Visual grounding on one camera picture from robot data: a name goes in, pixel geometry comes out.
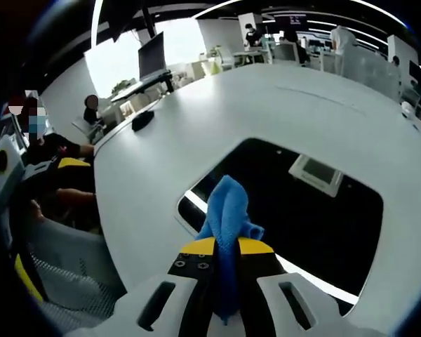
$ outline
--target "computer monitor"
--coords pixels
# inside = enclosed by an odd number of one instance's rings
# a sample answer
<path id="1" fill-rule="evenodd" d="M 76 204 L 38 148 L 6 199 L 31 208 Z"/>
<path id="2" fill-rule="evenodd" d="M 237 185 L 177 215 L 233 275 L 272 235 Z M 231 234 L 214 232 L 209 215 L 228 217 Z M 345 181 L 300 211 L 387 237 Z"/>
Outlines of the computer monitor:
<path id="1" fill-rule="evenodd" d="M 139 49 L 139 77 L 146 77 L 153 72 L 166 68 L 163 51 L 163 32 L 157 34 Z"/>

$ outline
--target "blue microfiber towel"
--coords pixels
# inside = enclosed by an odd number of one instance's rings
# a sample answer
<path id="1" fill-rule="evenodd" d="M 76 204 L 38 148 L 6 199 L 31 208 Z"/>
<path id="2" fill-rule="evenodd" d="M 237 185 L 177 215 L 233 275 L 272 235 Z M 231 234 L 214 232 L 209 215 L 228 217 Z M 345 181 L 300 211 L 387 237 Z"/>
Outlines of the blue microfiber towel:
<path id="1" fill-rule="evenodd" d="M 209 196 L 206 221 L 196 237 L 197 240 L 215 237 L 218 244 L 219 298 L 215 299 L 214 312 L 225 324 L 239 309 L 235 242 L 238 237 L 259 240 L 264 234 L 262 227 L 250 223 L 247 207 L 245 189 L 230 176 L 224 176 Z"/>

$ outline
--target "person in white shirt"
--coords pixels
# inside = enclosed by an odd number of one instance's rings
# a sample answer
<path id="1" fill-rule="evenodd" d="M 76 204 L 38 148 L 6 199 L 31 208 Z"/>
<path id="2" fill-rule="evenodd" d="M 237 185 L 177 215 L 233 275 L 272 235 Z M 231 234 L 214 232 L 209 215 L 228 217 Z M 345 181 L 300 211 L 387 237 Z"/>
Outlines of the person in white shirt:
<path id="1" fill-rule="evenodd" d="M 330 39 L 332 40 L 332 47 L 335 54 L 339 55 L 335 59 L 335 72 L 341 75 L 343 55 L 345 54 L 346 46 L 357 45 L 357 39 L 348 29 L 337 26 L 337 28 L 330 31 Z"/>

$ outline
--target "bright window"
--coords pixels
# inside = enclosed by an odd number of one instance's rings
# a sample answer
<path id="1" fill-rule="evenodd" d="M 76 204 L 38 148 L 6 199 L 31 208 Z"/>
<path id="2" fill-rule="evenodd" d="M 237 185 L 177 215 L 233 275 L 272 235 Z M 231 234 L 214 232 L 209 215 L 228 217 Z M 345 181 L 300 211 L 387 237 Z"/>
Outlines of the bright window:
<path id="1" fill-rule="evenodd" d="M 139 79 L 140 42 L 134 34 L 125 32 L 117 42 L 109 39 L 84 53 L 93 85 L 101 98 L 111 96 L 120 81 Z"/>
<path id="2" fill-rule="evenodd" d="M 199 60 L 206 52 L 203 36 L 195 19 L 178 19 L 156 23 L 157 33 L 163 32 L 167 65 Z"/>

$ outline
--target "ceiling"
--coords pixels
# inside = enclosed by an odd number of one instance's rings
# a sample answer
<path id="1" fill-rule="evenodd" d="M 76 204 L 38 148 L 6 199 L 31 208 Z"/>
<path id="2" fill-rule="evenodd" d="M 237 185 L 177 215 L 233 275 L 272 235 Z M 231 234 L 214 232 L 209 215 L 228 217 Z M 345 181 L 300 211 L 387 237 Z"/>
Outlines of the ceiling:
<path id="1" fill-rule="evenodd" d="M 222 2 L 222 0 L 146 1 L 154 22 L 189 18 L 205 8 Z M 264 0 L 262 4 L 245 0 L 207 13 L 200 19 L 236 18 L 238 14 L 254 11 L 273 15 L 279 21 L 280 15 L 307 11 L 311 12 L 307 14 L 308 20 L 346 25 L 384 41 L 387 35 L 396 34 L 418 50 L 421 64 L 421 0 L 414 0 L 411 3 L 409 1 L 404 3 L 402 0 L 368 0 L 368 2 L 397 16 L 409 29 L 378 11 L 350 0 Z M 25 1 L 0 1 L 0 51 L 6 51 L 6 55 L 0 56 L 0 62 L 5 61 L 4 74 L 18 86 L 44 90 L 59 74 L 82 58 L 83 53 L 90 48 L 94 0 L 57 0 L 54 4 L 51 3 L 53 1 L 32 0 L 30 8 L 25 5 Z M 102 11 L 100 23 L 106 21 L 106 15 Z M 144 27 L 141 13 L 138 13 L 128 29 Z M 106 25 L 101 25 L 100 28 L 98 43 L 111 37 Z M 268 24 L 269 32 L 279 31 L 280 28 L 279 24 Z M 331 29 L 329 26 L 318 24 L 312 24 L 312 28 Z M 386 50 L 386 46 L 375 40 L 365 36 L 362 36 L 362 39 Z"/>

